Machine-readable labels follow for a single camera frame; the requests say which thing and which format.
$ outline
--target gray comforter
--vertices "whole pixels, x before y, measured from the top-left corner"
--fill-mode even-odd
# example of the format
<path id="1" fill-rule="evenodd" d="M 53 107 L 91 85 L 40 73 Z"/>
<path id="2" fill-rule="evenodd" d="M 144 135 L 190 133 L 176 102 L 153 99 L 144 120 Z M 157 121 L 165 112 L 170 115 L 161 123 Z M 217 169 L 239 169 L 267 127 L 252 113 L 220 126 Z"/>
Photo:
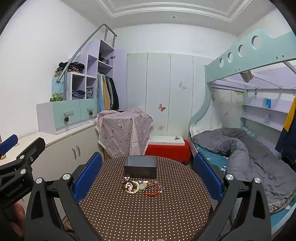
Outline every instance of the gray comforter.
<path id="1" fill-rule="evenodd" d="M 204 131 L 192 139 L 203 149 L 229 156 L 227 174 L 248 182 L 254 177 L 260 178 L 271 213 L 285 208 L 294 198 L 296 173 L 243 129 Z"/>

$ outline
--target ceiling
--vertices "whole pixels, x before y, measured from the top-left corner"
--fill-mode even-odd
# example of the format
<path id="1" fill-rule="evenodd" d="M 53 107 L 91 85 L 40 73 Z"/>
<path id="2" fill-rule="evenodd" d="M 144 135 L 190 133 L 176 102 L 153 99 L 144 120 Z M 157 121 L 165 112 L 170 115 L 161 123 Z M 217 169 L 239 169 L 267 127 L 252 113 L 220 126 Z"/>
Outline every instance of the ceiling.
<path id="1" fill-rule="evenodd" d="M 96 26 L 106 23 L 116 29 L 138 24 L 179 23 L 233 35 L 239 35 L 275 8 L 269 0 L 62 1 Z"/>

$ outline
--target metal handrail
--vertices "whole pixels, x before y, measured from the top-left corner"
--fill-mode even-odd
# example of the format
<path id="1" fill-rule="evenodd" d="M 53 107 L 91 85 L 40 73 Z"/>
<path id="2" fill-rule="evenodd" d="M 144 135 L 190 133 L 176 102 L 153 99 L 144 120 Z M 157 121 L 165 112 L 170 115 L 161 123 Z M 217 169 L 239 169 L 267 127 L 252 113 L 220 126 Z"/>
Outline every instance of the metal handrail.
<path id="1" fill-rule="evenodd" d="M 99 31 L 103 26 L 106 26 L 106 31 L 105 31 L 105 37 L 104 40 L 106 41 L 107 39 L 107 33 L 108 30 L 110 30 L 113 34 L 113 43 L 112 43 L 112 47 L 114 47 L 115 44 L 115 37 L 117 37 L 116 33 L 114 33 L 114 31 L 105 23 L 103 23 L 100 27 L 97 28 L 96 31 L 94 31 L 88 38 L 87 40 L 85 40 L 85 42 L 80 46 L 80 48 L 75 52 L 75 54 L 72 56 L 72 58 L 68 61 L 68 63 L 66 64 L 65 68 L 63 69 L 61 75 L 59 76 L 59 78 L 57 79 L 57 83 L 59 84 L 61 82 L 62 77 L 64 76 L 65 72 L 68 70 L 68 67 L 70 66 L 70 64 L 72 63 L 72 61 L 74 60 L 74 58 L 78 55 L 78 53 L 81 51 L 81 49 L 86 45 L 86 43 L 97 33 L 97 31 Z M 66 89 L 67 89 L 67 75 L 65 75 L 65 79 L 64 79 L 64 100 L 66 99 Z"/>

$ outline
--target pink checkered cloth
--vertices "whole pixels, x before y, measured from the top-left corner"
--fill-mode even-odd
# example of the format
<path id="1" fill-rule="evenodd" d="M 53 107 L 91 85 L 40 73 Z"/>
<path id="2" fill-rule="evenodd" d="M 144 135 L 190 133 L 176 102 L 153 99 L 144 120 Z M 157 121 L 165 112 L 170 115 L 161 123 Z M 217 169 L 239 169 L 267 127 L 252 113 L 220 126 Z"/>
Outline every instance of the pink checkered cloth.
<path id="1" fill-rule="evenodd" d="M 153 119 L 139 108 L 125 112 L 104 110 L 95 120 L 99 144 L 111 158 L 144 155 Z"/>

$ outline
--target yellow and navy jacket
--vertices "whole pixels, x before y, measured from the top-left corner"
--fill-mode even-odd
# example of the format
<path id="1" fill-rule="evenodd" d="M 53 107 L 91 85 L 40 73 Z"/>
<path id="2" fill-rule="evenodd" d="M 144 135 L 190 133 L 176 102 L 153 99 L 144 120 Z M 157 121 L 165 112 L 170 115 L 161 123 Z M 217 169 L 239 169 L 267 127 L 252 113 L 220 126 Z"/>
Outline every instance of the yellow and navy jacket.
<path id="1" fill-rule="evenodd" d="M 290 162 L 295 162 L 296 159 L 296 97 L 293 100 L 292 106 L 284 123 L 283 130 L 276 144 L 275 149 L 281 153 L 284 158 Z"/>

